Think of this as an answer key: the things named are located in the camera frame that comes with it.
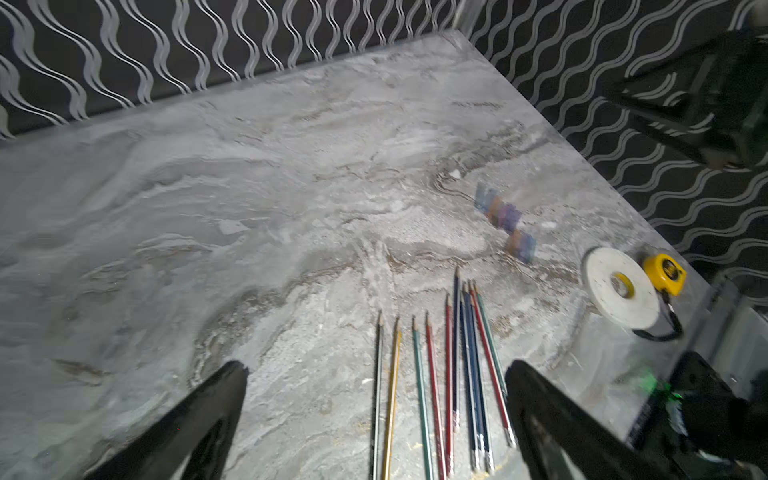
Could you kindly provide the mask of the light blue clear cap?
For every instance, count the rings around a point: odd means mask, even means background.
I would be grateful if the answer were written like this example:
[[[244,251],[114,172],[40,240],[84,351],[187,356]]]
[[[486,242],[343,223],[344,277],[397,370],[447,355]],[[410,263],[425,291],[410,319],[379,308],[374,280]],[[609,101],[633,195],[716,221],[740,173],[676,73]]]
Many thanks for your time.
[[[479,182],[477,184],[475,197],[474,197],[474,207],[480,212],[483,212],[484,214],[488,212],[488,200],[487,200],[488,192],[489,192],[489,189],[484,183]]]

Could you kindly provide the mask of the teal clear pencil cap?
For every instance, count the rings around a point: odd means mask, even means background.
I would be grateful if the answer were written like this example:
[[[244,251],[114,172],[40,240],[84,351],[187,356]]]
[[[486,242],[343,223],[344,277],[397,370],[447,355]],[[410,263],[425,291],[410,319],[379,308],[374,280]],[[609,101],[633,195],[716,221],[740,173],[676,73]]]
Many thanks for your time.
[[[536,240],[528,233],[522,233],[518,248],[518,258],[525,264],[530,264],[535,256]]]

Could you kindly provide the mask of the orange clear pencil cap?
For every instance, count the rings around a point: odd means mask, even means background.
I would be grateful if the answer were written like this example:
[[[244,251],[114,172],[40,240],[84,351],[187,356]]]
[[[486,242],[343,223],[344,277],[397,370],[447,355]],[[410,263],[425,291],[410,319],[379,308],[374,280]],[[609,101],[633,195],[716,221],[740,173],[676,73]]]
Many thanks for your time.
[[[486,201],[486,217],[494,226],[498,225],[499,210],[503,208],[503,205],[504,201],[498,195],[498,192],[496,190],[490,190]]]

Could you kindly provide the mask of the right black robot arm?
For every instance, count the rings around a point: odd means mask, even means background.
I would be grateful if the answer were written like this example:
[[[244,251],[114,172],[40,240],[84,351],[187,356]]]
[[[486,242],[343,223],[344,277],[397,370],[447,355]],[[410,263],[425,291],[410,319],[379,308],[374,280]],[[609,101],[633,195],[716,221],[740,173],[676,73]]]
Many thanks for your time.
[[[767,30],[726,32],[652,69],[688,68],[681,100],[661,106],[633,97],[631,80],[608,90],[639,131],[702,165],[709,173],[747,171],[767,178]],[[686,349],[666,387],[654,393],[631,433],[637,448],[655,448],[670,466],[682,457],[767,467],[767,322],[756,299],[721,273],[691,327],[675,325]]]

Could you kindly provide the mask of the yellow pencil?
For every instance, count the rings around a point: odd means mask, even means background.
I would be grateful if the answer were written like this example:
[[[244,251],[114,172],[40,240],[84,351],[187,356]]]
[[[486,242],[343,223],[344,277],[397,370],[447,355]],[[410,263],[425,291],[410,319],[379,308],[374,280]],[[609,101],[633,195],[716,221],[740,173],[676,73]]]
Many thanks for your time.
[[[397,403],[397,385],[398,374],[401,356],[401,343],[402,343],[402,329],[400,317],[397,317],[393,329],[393,346],[390,365],[390,377],[389,377],[389,390],[388,390],[388,404],[387,404],[387,417],[385,427],[385,441],[383,448],[383,461],[382,461],[382,480],[391,479],[391,464],[394,442],[394,429],[395,429],[395,416],[396,416],[396,403]]]

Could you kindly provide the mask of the purple clear pencil cap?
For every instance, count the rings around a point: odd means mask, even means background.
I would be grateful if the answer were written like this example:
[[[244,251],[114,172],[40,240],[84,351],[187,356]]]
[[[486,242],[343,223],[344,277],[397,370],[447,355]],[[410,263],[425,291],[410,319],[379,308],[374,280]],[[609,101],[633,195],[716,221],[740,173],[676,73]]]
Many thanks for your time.
[[[522,213],[513,205],[505,203],[498,210],[498,227],[511,235],[515,232]]]

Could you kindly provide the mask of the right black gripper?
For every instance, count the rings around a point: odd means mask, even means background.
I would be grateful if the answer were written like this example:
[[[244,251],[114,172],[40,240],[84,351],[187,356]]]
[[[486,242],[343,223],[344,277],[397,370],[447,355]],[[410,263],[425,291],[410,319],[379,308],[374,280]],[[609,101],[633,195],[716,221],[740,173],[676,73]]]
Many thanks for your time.
[[[662,106],[631,96],[632,84],[692,71],[682,99]],[[632,127],[711,169],[767,169],[767,28],[728,31],[642,73],[608,84],[603,95],[628,110]]]

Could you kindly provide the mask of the red pencil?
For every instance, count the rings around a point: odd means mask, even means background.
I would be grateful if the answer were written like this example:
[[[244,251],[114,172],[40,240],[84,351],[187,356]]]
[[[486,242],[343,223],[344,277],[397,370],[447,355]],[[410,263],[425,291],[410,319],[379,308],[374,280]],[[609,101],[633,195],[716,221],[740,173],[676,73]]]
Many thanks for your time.
[[[447,467],[448,479],[451,479],[454,472],[454,459],[453,459],[453,443],[454,443],[453,441],[453,419],[454,419],[453,403],[454,402],[453,402],[452,360],[453,360],[452,307],[451,307],[451,301],[450,301],[450,294],[446,294],[446,298],[445,298],[445,363],[446,363],[445,400],[447,402],[447,406],[446,406],[445,453],[446,453],[446,467]]]
[[[431,389],[433,421],[434,421],[434,429],[435,429],[436,452],[437,452],[437,462],[438,462],[438,479],[445,480],[447,478],[447,466],[446,466],[445,449],[444,449],[445,447],[444,428],[442,426],[442,417],[441,417],[441,409],[440,409],[440,395],[439,395],[438,377],[437,377],[436,360],[435,360],[433,328],[432,328],[432,323],[430,321],[428,313],[425,313],[425,332],[426,332],[427,358],[428,358],[428,365],[429,365],[429,382],[430,382],[430,389]]]
[[[502,430],[504,432],[508,446],[512,449],[517,449],[518,443],[511,426],[508,411],[506,409],[504,392],[496,368],[497,362],[495,360],[494,350],[490,341],[489,328],[486,325],[486,318],[481,306],[480,295],[477,292],[476,283],[473,280],[469,281],[469,293],[476,329],[479,335],[479,344],[481,345],[481,350],[487,363],[487,369],[490,375],[490,383],[493,391],[493,398],[496,402]]]

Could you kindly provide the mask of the green pencil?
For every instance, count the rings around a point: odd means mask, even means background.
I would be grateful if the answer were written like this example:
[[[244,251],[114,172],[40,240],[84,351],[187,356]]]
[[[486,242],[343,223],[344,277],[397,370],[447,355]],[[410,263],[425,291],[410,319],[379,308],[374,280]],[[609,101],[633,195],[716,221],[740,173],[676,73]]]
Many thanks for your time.
[[[496,349],[494,338],[493,338],[493,334],[492,334],[490,320],[489,320],[489,317],[488,317],[488,315],[486,313],[486,309],[485,309],[485,305],[484,305],[484,301],[483,301],[483,297],[481,295],[481,292],[480,292],[480,290],[479,290],[479,288],[477,286],[477,283],[474,282],[474,281],[473,281],[473,288],[474,288],[475,295],[477,297],[477,302],[478,302],[478,306],[479,306],[479,310],[480,310],[481,320],[483,322],[484,329],[485,329],[485,332],[486,332],[486,338],[487,338],[487,341],[488,341],[488,345],[489,345],[489,349],[490,349],[490,353],[491,353],[491,357],[492,357],[494,371],[496,372],[496,376],[497,376],[497,380],[498,380],[498,383],[499,383],[500,390],[502,392],[502,396],[506,400],[506,398],[507,398],[507,388],[506,388],[506,384],[504,382],[504,375],[503,375],[503,372],[502,372],[502,369],[501,369],[501,363],[500,363],[499,358],[498,358],[497,349]]]
[[[416,372],[416,386],[418,393],[418,405],[419,405],[419,418],[421,425],[421,439],[423,448],[423,460],[425,469],[425,479],[434,479],[434,469],[432,464],[432,449],[429,433],[429,419],[426,405],[426,394],[424,388],[424,375],[422,366],[422,354],[420,344],[420,332],[417,325],[416,317],[412,317],[412,339],[414,346],[414,362]]]

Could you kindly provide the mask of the black pencil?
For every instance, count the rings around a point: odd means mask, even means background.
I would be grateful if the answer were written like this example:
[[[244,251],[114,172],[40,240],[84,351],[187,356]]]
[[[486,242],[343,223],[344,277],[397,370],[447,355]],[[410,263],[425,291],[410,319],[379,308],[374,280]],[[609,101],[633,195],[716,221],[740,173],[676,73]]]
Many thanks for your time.
[[[378,479],[379,469],[379,436],[380,436],[380,406],[381,406],[381,377],[382,377],[382,350],[384,344],[383,312],[379,311],[376,324],[376,348],[374,357],[374,396],[371,435],[370,475],[371,480]]]

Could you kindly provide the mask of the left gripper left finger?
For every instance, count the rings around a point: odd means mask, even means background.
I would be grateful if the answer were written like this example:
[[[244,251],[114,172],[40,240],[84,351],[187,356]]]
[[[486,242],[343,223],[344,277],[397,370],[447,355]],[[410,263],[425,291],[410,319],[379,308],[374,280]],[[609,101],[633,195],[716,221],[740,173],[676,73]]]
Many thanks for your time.
[[[88,479],[219,479],[240,419],[247,367],[229,361]]]

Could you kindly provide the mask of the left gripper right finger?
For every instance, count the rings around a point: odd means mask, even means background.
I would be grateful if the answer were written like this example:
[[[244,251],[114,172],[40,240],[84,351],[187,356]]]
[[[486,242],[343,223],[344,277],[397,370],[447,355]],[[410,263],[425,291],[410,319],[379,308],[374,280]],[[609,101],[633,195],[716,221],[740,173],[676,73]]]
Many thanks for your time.
[[[668,479],[523,360],[505,373],[506,408],[532,479]]]

